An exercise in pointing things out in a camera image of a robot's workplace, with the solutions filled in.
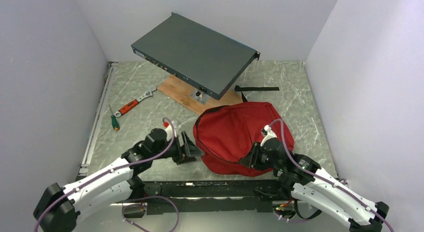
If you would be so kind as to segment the green handled screwdriver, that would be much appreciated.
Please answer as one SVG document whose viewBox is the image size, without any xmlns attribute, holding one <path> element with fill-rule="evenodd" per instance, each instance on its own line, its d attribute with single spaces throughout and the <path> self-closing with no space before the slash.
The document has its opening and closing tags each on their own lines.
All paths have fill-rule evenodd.
<svg viewBox="0 0 424 232">
<path fill-rule="evenodd" d="M 112 125 L 112 128 L 113 128 L 115 131 L 119 131 L 119 129 L 120 129 L 120 125 L 119 125 L 119 123 L 118 123 L 118 121 L 117 121 L 117 119 L 116 119 L 115 114 L 113 113 L 113 110 L 112 110 L 111 106 L 109 106 L 109 111 L 110 111 L 110 118 L 111 118 L 111 125 Z"/>
</svg>

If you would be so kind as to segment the red backpack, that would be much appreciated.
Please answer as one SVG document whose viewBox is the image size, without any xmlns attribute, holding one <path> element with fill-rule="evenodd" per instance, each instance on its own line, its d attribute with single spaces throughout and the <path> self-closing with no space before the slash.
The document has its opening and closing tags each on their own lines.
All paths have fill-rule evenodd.
<svg viewBox="0 0 424 232">
<path fill-rule="evenodd" d="M 278 148 L 287 147 L 291 153 L 295 141 L 286 124 L 274 123 L 281 116 L 269 102 L 242 102 L 205 110 L 193 126 L 198 148 L 204 152 L 202 161 L 207 168 L 222 175 L 256 177 L 272 169 L 263 166 L 254 169 L 239 161 L 251 151 L 254 143 L 263 140 L 262 129 L 270 125 L 277 135 Z"/>
</svg>

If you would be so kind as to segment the metal stand bracket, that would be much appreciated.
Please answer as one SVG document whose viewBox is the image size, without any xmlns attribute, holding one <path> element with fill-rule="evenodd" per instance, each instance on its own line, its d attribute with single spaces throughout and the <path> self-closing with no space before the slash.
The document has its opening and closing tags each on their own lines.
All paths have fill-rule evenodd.
<svg viewBox="0 0 424 232">
<path fill-rule="evenodd" d="M 208 100 L 211 98 L 206 92 L 203 92 L 198 89 L 193 89 L 193 91 L 190 94 L 190 97 L 194 99 L 195 101 L 201 103 L 202 105 L 205 105 Z"/>
</svg>

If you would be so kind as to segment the wooden base board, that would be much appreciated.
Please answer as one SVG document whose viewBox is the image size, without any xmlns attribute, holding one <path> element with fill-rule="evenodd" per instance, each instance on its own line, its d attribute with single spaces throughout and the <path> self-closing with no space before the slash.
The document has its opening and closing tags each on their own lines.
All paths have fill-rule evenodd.
<svg viewBox="0 0 424 232">
<path fill-rule="evenodd" d="M 216 100 L 173 75 L 166 78 L 157 89 L 198 115 L 209 108 L 242 102 L 242 97 L 233 89 Z"/>
</svg>

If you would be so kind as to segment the red handled adjustable wrench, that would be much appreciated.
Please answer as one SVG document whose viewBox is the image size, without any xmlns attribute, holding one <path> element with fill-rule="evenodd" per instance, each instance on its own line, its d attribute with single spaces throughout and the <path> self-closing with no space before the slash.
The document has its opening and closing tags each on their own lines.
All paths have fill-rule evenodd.
<svg viewBox="0 0 424 232">
<path fill-rule="evenodd" d="M 120 109 L 116 110 L 116 112 L 114 113 L 114 116 L 115 117 L 122 117 L 122 115 L 124 115 L 127 112 L 129 112 L 130 110 L 132 110 L 135 106 L 137 106 L 144 99 L 149 98 L 149 97 L 152 97 L 153 96 L 153 92 L 156 91 L 156 90 L 157 90 L 157 87 L 156 86 L 150 87 L 141 96 L 139 96 L 138 98 L 135 98 L 135 99 L 131 100 L 130 102 L 128 102 L 127 104 L 125 104 L 123 107 L 121 107 Z"/>
</svg>

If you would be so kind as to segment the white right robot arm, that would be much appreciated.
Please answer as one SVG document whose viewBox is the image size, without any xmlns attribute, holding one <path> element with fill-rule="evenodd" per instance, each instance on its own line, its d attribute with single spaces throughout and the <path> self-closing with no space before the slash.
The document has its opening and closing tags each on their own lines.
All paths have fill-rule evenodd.
<svg viewBox="0 0 424 232">
<path fill-rule="evenodd" d="M 282 142 L 272 138 L 255 142 L 239 164 L 256 170 L 273 169 L 275 192 L 281 199 L 290 196 L 324 212 L 349 231 L 381 231 L 389 206 L 370 201 L 333 178 L 317 162 L 302 154 L 292 154 Z"/>
</svg>

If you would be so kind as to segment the aluminium frame rail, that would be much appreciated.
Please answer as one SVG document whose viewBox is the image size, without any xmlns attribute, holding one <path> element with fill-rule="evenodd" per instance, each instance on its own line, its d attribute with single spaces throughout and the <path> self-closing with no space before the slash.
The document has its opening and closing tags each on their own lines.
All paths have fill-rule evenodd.
<svg viewBox="0 0 424 232">
<path fill-rule="evenodd" d="M 110 94 L 110 89 L 112 88 L 113 85 L 113 80 L 115 77 L 115 70 L 116 67 L 118 65 L 118 62 L 108 62 L 107 64 L 107 74 L 104 78 L 104 87 L 102 90 L 102 94 L 99 100 L 99 103 L 97 105 L 97 109 L 96 109 L 96 114 L 94 117 L 94 121 L 93 121 L 93 126 L 90 132 L 90 136 L 88 139 L 88 143 L 85 149 L 85 153 L 84 156 L 82 158 L 82 162 L 81 165 L 79 167 L 78 170 L 78 174 L 75 178 L 76 181 L 79 181 L 85 177 L 87 177 L 88 172 L 89 172 L 89 168 L 91 165 L 91 161 L 92 161 L 92 157 L 93 157 L 93 153 L 94 153 L 94 149 L 96 146 L 96 142 L 98 139 L 98 135 L 100 132 L 100 126 L 102 123 L 102 119 L 104 117 L 104 111 L 105 111 L 105 103 L 108 100 L 109 94 Z"/>
</svg>

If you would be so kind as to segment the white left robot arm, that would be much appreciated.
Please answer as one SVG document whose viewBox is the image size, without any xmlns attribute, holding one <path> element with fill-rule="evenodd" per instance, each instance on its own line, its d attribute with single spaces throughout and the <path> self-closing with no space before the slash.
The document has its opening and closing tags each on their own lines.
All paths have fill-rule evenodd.
<svg viewBox="0 0 424 232">
<path fill-rule="evenodd" d="M 136 202 L 146 195 L 139 174 L 151 168 L 154 160 L 172 158 L 180 165 L 203 155 L 185 132 L 178 136 L 171 127 L 153 129 L 105 168 L 64 186 L 48 186 L 33 212 L 34 230 L 73 231 L 99 209 L 119 201 Z"/>
</svg>

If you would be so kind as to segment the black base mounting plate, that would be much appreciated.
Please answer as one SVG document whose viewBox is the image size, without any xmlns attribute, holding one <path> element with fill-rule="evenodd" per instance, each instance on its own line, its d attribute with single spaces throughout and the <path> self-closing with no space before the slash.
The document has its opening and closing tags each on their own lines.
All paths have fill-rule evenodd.
<svg viewBox="0 0 424 232">
<path fill-rule="evenodd" d="M 168 212 L 272 212 L 291 196 L 275 180 L 146 181 L 123 202 L 141 202 L 148 215 Z"/>
</svg>

